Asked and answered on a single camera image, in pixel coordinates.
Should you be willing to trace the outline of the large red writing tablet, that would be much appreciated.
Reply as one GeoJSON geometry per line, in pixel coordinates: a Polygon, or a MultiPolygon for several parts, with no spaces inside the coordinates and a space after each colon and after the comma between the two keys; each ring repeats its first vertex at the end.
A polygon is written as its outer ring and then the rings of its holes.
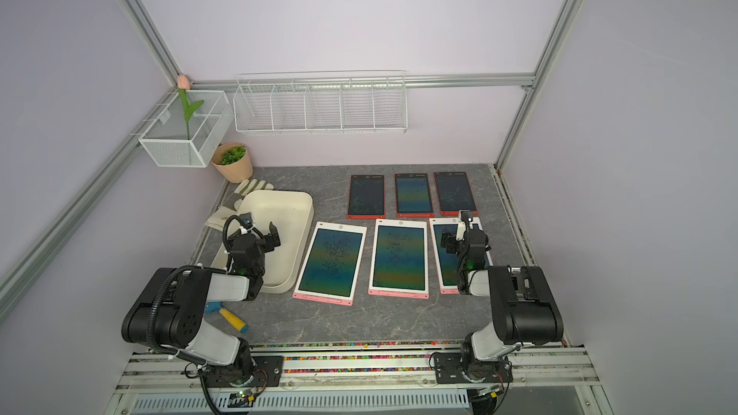
{"type": "Polygon", "coordinates": [[[429,176],[396,174],[396,212],[399,217],[434,217],[429,176]]]}

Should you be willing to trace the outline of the pink writing tablet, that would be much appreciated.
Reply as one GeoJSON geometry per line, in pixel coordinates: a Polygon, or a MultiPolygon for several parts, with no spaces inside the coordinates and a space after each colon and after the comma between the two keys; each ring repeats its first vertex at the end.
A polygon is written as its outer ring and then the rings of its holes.
{"type": "Polygon", "coordinates": [[[351,307],[367,228],[318,222],[292,298],[351,307]]]}
{"type": "Polygon", "coordinates": [[[378,219],[368,293],[428,300],[428,223],[378,219]]]}

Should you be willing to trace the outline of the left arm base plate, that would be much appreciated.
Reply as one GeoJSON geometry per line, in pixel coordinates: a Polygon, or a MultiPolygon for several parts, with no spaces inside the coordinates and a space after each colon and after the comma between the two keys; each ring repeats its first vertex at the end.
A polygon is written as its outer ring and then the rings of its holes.
{"type": "Polygon", "coordinates": [[[208,388],[265,388],[280,384],[283,369],[283,355],[249,355],[226,366],[209,366],[202,375],[208,388]]]}

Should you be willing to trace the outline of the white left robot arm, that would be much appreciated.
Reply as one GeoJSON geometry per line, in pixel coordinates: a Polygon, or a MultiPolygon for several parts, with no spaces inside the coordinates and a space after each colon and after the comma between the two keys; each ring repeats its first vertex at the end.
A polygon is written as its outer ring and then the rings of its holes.
{"type": "Polygon", "coordinates": [[[158,269],[125,316],[122,338],[193,364],[205,388],[275,387],[284,360],[253,357],[244,338],[211,326],[204,316],[210,303],[257,297],[265,255],[281,245],[278,230],[273,224],[267,234],[251,228],[225,236],[224,243],[229,255],[225,270],[197,265],[158,269]]]}

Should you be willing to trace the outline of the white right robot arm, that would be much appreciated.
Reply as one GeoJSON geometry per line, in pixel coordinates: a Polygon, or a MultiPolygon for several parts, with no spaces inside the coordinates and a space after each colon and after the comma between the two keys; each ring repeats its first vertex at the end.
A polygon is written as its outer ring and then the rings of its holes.
{"type": "Polygon", "coordinates": [[[490,303],[490,323],[468,334],[460,348],[465,380],[505,382],[511,371],[509,355],[527,345],[563,340],[563,319],[541,268],[488,265],[488,236],[469,222],[442,232],[439,247],[454,258],[457,292],[490,303]]]}

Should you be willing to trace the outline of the white writing tablet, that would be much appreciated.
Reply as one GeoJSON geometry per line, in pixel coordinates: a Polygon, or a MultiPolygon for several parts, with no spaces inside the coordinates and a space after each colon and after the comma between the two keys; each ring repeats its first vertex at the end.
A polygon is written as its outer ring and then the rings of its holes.
{"type": "MultiPolygon", "coordinates": [[[[462,294],[478,297],[488,297],[488,280],[485,271],[492,265],[491,257],[488,255],[491,247],[487,252],[488,267],[484,270],[473,271],[466,277],[459,277],[455,274],[457,266],[457,258],[454,255],[447,254],[440,246],[441,234],[445,230],[453,230],[457,226],[455,218],[432,218],[430,227],[432,228],[432,243],[434,244],[434,256],[436,262],[436,271],[440,291],[442,294],[462,294]]],[[[480,219],[474,216],[473,225],[478,225],[482,229],[480,219]]]]}

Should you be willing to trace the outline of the small red writing tablet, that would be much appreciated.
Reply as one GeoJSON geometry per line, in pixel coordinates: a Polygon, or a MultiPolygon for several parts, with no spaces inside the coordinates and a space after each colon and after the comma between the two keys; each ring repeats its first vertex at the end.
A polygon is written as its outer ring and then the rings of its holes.
{"type": "Polygon", "coordinates": [[[470,211],[478,216],[472,188],[465,172],[434,172],[436,193],[443,216],[458,215],[470,211]]]}

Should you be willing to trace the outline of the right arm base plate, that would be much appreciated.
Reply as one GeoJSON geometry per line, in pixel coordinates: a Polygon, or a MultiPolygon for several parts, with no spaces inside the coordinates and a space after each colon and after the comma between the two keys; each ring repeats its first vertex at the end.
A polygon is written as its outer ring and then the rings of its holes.
{"type": "Polygon", "coordinates": [[[513,380],[509,362],[467,359],[461,352],[434,352],[429,364],[440,384],[507,384],[513,380]]]}

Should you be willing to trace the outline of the black frame writing tablet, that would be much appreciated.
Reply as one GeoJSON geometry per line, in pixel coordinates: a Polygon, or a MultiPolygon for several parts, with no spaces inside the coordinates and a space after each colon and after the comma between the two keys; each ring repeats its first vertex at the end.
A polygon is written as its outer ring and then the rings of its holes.
{"type": "Polygon", "coordinates": [[[352,175],[350,180],[349,219],[382,219],[386,217],[384,175],[352,175]]]}

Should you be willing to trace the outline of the cream plastic storage tray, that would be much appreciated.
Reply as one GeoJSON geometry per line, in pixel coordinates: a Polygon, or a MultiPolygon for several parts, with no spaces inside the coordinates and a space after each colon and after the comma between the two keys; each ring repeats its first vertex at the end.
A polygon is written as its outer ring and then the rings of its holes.
{"type": "Polygon", "coordinates": [[[311,196],[306,192],[256,190],[247,195],[236,214],[226,220],[221,230],[221,248],[213,260],[215,271],[209,283],[210,301],[253,301],[261,293],[281,294],[294,286],[303,251],[313,220],[311,196]],[[246,234],[238,215],[251,212],[254,228],[250,232],[279,232],[281,246],[265,257],[262,277],[245,277],[228,271],[227,238],[237,231],[246,234]]]}

